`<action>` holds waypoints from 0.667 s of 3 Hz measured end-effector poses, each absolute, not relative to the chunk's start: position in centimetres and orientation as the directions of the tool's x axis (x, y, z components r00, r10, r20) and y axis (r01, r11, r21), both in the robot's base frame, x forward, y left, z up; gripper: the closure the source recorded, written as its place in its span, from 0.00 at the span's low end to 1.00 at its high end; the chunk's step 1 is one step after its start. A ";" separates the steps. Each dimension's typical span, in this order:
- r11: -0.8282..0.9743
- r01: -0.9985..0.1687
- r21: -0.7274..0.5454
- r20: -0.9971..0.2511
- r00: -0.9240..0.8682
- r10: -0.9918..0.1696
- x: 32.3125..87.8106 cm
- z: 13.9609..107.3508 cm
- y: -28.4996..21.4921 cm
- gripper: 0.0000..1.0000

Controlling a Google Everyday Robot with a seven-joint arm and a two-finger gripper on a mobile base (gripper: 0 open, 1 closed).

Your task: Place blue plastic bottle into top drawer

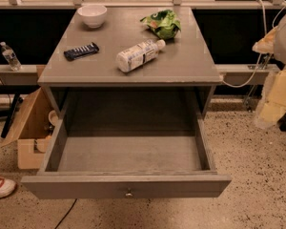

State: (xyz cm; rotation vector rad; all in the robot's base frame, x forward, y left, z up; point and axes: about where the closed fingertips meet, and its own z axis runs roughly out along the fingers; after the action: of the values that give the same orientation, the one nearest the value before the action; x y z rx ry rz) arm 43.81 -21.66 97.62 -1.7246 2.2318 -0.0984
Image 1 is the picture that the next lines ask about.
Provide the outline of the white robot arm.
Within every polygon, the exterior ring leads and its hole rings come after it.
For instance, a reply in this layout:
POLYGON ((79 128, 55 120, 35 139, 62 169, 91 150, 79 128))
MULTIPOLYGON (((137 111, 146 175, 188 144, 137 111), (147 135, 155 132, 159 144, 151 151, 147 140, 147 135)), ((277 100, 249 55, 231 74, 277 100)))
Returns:
POLYGON ((286 65, 286 14, 277 26, 254 43, 252 50, 259 53, 270 53, 275 60, 286 65))

